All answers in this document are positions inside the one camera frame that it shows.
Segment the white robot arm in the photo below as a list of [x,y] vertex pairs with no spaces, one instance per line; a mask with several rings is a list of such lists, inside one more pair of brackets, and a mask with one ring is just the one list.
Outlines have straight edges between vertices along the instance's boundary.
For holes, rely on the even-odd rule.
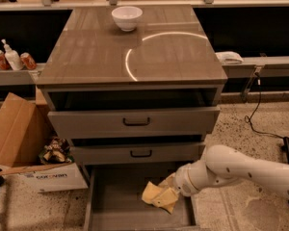
[[172,207],[179,195],[190,197],[206,188],[217,188],[247,179],[289,199],[289,165],[254,159],[238,150],[213,145],[202,157],[180,167],[171,175],[170,184],[151,203],[158,208]]

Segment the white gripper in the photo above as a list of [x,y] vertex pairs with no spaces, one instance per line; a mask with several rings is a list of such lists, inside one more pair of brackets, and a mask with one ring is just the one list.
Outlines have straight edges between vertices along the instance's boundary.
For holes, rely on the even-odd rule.
[[180,167],[175,174],[172,173],[164,179],[159,184],[159,187],[163,189],[152,198],[151,204],[157,208],[162,208],[171,214],[179,198],[178,192],[174,190],[173,187],[186,197],[191,197],[192,195],[199,193],[199,190],[193,185],[192,180],[190,179],[191,169],[192,165],[186,164]]

